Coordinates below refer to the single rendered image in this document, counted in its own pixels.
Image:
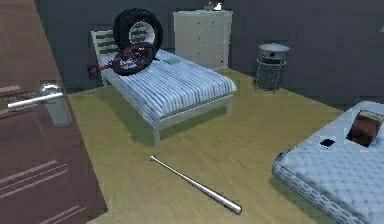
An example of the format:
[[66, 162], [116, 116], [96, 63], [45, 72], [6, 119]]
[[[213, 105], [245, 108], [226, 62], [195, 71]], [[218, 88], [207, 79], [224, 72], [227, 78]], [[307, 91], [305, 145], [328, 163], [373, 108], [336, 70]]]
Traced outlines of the silver baseball bat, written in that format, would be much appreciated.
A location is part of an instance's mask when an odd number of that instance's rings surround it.
[[231, 211], [232, 213], [236, 215], [240, 215], [242, 213], [242, 206], [233, 200], [229, 199], [228, 197], [224, 196], [223, 194], [220, 194], [219, 192], [215, 191], [214, 189], [199, 183], [195, 179], [181, 173], [180, 171], [174, 169], [173, 167], [169, 166], [165, 162], [159, 160], [154, 155], [150, 156], [150, 160], [153, 162], [158, 163], [162, 167], [166, 168], [170, 172], [174, 173], [184, 181], [186, 181], [188, 184], [192, 185], [199, 191], [201, 191], [203, 194], [207, 195], [212, 200], [216, 201], [217, 203], [221, 204], [223, 207]]

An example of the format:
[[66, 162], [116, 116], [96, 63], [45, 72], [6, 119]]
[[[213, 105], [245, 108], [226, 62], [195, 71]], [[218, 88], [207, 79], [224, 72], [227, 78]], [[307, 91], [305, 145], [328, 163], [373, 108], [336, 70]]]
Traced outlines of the black rubber tyre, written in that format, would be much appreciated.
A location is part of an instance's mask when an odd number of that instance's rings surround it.
[[163, 41], [163, 28], [157, 17], [150, 11], [142, 8], [131, 8], [122, 11], [114, 21], [113, 38], [120, 50], [134, 44], [133, 30], [135, 24], [143, 22], [148, 24], [154, 32], [152, 44], [159, 50]]

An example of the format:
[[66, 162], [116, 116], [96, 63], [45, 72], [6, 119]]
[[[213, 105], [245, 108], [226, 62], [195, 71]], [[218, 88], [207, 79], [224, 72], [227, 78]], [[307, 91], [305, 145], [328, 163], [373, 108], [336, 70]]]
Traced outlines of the pale blue quilted bed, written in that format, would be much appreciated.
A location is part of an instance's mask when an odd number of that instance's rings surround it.
[[[369, 147], [346, 139], [360, 110], [384, 115], [384, 104], [362, 101], [274, 160], [276, 179], [337, 224], [384, 224], [384, 125]], [[329, 148], [320, 145], [333, 139]]]

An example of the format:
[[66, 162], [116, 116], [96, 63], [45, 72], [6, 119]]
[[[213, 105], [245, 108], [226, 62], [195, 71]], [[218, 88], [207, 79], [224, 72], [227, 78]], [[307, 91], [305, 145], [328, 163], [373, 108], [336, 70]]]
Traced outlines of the white bed with striped cover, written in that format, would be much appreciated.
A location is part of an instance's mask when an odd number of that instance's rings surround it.
[[232, 113], [235, 83], [216, 71], [159, 50], [146, 69], [120, 76], [111, 69], [101, 72], [153, 129], [153, 144], [160, 131], [208, 111], [224, 107]]

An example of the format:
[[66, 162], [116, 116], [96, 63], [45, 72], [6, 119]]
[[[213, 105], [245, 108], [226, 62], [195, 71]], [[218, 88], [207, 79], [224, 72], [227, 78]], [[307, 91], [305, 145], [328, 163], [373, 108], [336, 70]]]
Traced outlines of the brown wooden room door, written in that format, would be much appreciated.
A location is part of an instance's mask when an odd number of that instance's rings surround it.
[[[58, 84], [72, 115], [9, 103]], [[0, 224], [88, 224], [108, 208], [34, 0], [0, 0]]]

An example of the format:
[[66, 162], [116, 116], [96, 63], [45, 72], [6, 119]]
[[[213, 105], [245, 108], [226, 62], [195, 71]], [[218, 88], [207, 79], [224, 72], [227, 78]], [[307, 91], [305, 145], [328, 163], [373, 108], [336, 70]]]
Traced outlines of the white chest of drawers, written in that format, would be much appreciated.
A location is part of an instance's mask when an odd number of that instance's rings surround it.
[[210, 69], [228, 66], [232, 11], [173, 13], [175, 54]]

